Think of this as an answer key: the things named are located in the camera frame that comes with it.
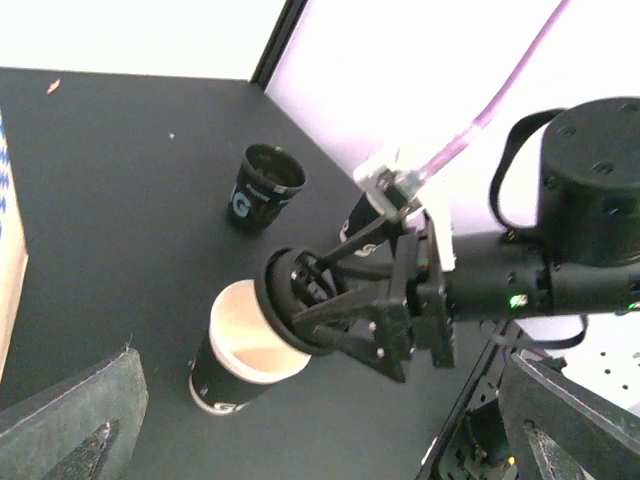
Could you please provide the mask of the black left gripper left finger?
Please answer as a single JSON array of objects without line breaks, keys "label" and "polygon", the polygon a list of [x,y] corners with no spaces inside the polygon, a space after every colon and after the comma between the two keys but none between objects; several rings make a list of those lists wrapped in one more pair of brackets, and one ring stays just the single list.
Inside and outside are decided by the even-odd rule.
[{"label": "black left gripper left finger", "polygon": [[149,394],[128,348],[1,412],[3,479],[121,479]]}]

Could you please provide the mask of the black branded paper cup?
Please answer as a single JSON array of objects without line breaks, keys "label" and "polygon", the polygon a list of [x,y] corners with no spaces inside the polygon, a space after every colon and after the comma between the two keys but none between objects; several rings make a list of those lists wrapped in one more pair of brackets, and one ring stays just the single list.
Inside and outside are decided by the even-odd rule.
[{"label": "black branded paper cup", "polygon": [[263,315],[252,280],[224,288],[188,380],[194,403],[215,416],[237,413],[304,370],[311,355],[286,343]]}]

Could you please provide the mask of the black cup lid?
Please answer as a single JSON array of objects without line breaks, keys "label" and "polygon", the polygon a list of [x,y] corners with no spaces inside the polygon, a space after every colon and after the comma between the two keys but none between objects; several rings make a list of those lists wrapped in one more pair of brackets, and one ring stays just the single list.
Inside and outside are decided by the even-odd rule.
[{"label": "black cup lid", "polygon": [[296,331],[294,316],[347,292],[341,266],[305,248],[276,250],[255,280],[261,312],[275,333],[293,348],[312,356],[340,352],[331,337],[311,338]]}]

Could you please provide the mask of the blue checkered paper bag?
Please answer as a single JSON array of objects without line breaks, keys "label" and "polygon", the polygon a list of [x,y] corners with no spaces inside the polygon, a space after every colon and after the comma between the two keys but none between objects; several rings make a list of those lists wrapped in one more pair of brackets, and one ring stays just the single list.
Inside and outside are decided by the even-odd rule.
[{"label": "blue checkered paper bag", "polygon": [[4,373],[29,255],[1,123],[1,373]]}]

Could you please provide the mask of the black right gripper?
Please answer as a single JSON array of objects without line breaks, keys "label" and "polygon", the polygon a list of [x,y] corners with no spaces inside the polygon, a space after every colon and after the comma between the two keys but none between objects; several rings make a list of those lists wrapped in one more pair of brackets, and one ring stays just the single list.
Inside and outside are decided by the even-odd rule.
[{"label": "black right gripper", "polygon": [[342,279],[389,279],[393,262],[364,265],[346,261],[376,239],[389,242],[393,275],[399,273],[405,293],[389,284],[356,288],[295,314],[294,333],[397,383],[407,380],[406,363],[416,350],[428,351],[436,369],[454,368],[454,328],[434,233],[415,229],[405,233],[402,221],[379,216],[329,253],[316,255],[305,250],[297,254],[294,271],[311,278],[328,272]]}]

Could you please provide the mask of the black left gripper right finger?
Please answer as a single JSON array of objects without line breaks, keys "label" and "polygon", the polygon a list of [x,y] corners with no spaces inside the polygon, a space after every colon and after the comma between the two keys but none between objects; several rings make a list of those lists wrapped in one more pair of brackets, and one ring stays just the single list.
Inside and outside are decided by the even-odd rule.
[{"label": "black left gripper right finger", "polygon": [[639,477],[639,418],[540,361],[511,356],[499,408],[520,479]]}]

